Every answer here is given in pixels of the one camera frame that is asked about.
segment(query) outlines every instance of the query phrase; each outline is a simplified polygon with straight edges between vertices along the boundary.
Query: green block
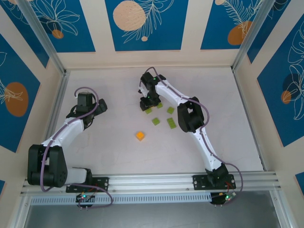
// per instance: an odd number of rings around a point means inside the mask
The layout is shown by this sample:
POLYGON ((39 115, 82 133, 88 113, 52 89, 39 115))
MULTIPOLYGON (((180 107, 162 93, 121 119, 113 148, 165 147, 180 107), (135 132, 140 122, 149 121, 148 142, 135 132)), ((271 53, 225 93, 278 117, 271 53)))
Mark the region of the green block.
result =
POLYGON ((149 114, 149 113, 152 112, 152 109, 151 109, 151 108, 148 108, 145 112, 146 112, 147 114, 149 114))
POLYGON ((162 103, 159 103, 157 108, 162 108, 162 103))
POLYGON ((152 119, 152 123, 156 126, 160 123, 160 120, 158 118, 152 119))
POLYGON ((168 110, 167 110, 167 112, 170 113, 170 114, 172 114, 174 112, 174 108, 169 107, 168 110))
POLYGON ((176 124, 175 124, 173 118, 167 119, 167 122, 168 122, 171 129, 176 128, 176 124))

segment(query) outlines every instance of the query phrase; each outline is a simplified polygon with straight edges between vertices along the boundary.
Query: mounting plate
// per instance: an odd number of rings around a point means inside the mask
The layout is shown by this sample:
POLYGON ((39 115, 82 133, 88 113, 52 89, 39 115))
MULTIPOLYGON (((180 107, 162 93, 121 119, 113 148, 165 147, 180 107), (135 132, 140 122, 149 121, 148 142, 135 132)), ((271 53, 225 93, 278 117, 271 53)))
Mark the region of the mounting plate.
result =
MULTIPOLYGON (((108 191, 109 178, 108 177, 93 177, 92 183, 90 185, 98 186, 98 187, 108 191)), ((91 188, 70 185, 70 186, 66 187, 66 193, 88 192, 90 189, 91 188)))
POLYGON ((236 183, 234 180, 234 177, 232 174, 228 174, 226 179, 221 181, 222 185, 217 185, 216 188, 214 188, 211 183, 208 181, 207 178, 208 175, 194 175, 192 176, 193 179, 193 187, 194 190, 223 190, 227 189, 227 184, 225 182, 230 183, 233 186, 233 189, 236 189, 236 183))

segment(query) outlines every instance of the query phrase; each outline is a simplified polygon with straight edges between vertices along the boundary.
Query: white table surface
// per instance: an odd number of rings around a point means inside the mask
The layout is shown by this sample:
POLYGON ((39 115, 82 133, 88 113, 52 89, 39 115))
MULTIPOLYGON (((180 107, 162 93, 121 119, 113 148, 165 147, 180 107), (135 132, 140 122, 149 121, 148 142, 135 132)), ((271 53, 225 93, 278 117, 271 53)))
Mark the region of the white table surface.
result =
MULTIPOLYGON (((68 165, 90 168, 93 174, 204 172, 203 159, 193 139, 178 126, 177 111, 160 97, 163 108, 146 114, 139 107, 138 84, 145 68, 72 71, 60 110, 57 129, 76 105, 74 91, 81 86, 96 90, 108 110, 97 116, 65 152, 68 165), (152 119, 161 123, 154 126, 152 119), (175 129, 166 119, 173 117, 175 129), (145 133, 140 142, 135 134, 145 133)), ((196 96, 210 112, 208 137, 219 157, 241 171, 262 171, 238 89, 229 67, 158 67, 180 92, 196 96)))

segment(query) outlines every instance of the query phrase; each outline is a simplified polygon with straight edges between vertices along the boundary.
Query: orange cube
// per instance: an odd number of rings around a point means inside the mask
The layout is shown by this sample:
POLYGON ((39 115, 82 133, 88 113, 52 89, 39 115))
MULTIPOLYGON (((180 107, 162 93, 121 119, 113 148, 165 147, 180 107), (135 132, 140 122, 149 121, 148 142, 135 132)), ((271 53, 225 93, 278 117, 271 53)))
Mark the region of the orange cube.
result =
POLYGON ((137 138, 139 141, 143 140, 143 139, 144 139, 144 133, 138 132, 138 133, 136 134, 136 138, 137 138))

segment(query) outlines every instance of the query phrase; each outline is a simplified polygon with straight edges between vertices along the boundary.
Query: small cube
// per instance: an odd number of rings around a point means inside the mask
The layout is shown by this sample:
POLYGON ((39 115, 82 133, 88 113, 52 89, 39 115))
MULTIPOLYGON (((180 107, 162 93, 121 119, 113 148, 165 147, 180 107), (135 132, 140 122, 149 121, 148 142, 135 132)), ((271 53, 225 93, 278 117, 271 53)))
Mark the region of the small cube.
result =
POLYGON ((136 134, 136 138, 137 138, 139 141, 143 140, 143 139, 144 139, 144 133, 138 132, 138 133, 136 134))
POLYGON ((157 108, 162 108, 162 103, 161 102, 158 104, 157 108))
POLYGON ((151 109, 151 108, 148 108, 145 112, 146 112, 147 114, 149 114, 149 113, 152 112, 152 109, 151 109))
POLYGON ((156 126, 160 123, 160 120, 158 118, 152 119, 152 123, 156 126))
POLYGON ((173 118, 167 119, 167 122, 168 122, 169 127, 170 127, 171 129, 176 128, 176 124, 175 124, 173 118))
POLYGON ((174 108, 169 107, 168 110, 167 110, 167 112, 170 113, 170 114, 172 114, 174 112, 174 108))

